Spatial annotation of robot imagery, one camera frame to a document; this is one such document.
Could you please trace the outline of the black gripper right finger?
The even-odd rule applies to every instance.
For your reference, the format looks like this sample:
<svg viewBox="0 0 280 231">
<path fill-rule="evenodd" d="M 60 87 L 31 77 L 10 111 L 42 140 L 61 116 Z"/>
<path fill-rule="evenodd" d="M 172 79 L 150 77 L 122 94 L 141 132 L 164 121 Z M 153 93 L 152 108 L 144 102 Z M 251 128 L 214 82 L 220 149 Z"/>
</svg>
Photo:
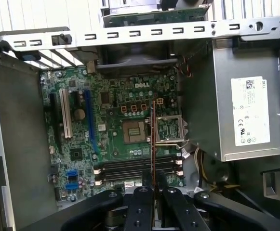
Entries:
<svg viewBox="0 0 280 231">
<path fill-rule="evenodd" d="M 181 231 L 280 231 L 280 219 L 213 192 L 200 191 L 188 202 L 178 188 L 168 186 L 163 171 L 157 171 L 157 188 L 165 212 Z"/>
</svg>

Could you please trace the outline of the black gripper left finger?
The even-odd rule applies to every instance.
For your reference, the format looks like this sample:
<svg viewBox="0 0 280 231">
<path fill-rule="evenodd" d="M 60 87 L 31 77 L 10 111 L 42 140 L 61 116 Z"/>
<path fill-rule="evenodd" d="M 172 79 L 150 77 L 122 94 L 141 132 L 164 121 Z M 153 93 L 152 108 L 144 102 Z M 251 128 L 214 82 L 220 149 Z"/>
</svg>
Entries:
<svg viewBox="0 0 280 231">
<path fill-rule="evenodd" d="M 106 190 L 24 229 L 26 231 L 150 231 L 153 226 L 155 174 L 142 173 L 132 193 Z"/>
</svg>

